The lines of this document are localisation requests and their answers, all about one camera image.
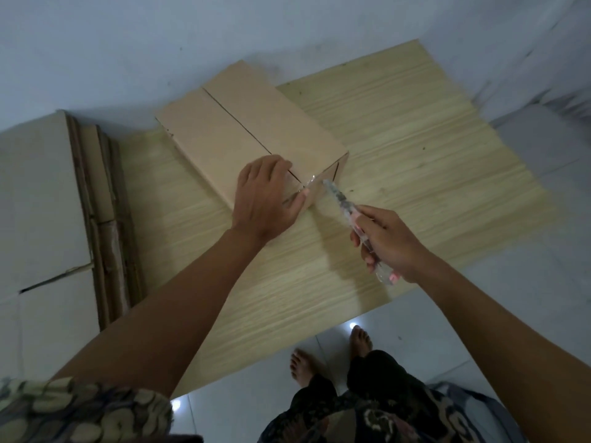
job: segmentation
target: wood grain surface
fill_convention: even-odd
[[[416,41],[279,89],[350,151],[342,191],[357,203],[396,210],[456,267],[555,216],[532,174]],[[121,153],[152,292],[214,244],[231,212],[163,130],[131,137]],[[411,288],[386,288],[366,273],[325,196],[247,268],[175,396]]]

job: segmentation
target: white tile floor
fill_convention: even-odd
[[[540,106],[512,115],[498,132],[570,215],[464,273],[521,320],[591,364],[591,146]],[[327,365],[340,392],[351,322],[366,328],[376,348],[390,352],[417,378],[448,380],[495,396],[443,314],[418,289],[301,344]],[[181,397],[173,432],[198,431],[206,441],[255,441],[297,391],[288,368],[291,351]]]

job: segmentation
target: cardboard box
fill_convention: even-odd
[[[324,192],[322,179],[338,181],[349,156],[329,132],[244,61],[168,104],[156,118],[230,208],[240,170],[256,158],[279,154],[293,163],[285,200],[314,177],[307,207]]]

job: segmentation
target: stack of cardboard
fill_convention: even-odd
[[[70,142],[94,262],[100,329],[144,297],[118,144],[68,116]]]

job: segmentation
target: dark pants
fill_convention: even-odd
[[[382,350],[370,351],[366,357],[355,357],[347,374],[347,388],[366,399],[402,401],[413,386],[421,387],[423,383]],[[310,384],[294,395],[291,408],[329,401],[336,396],[333,383],[321,374],[315,374]]]

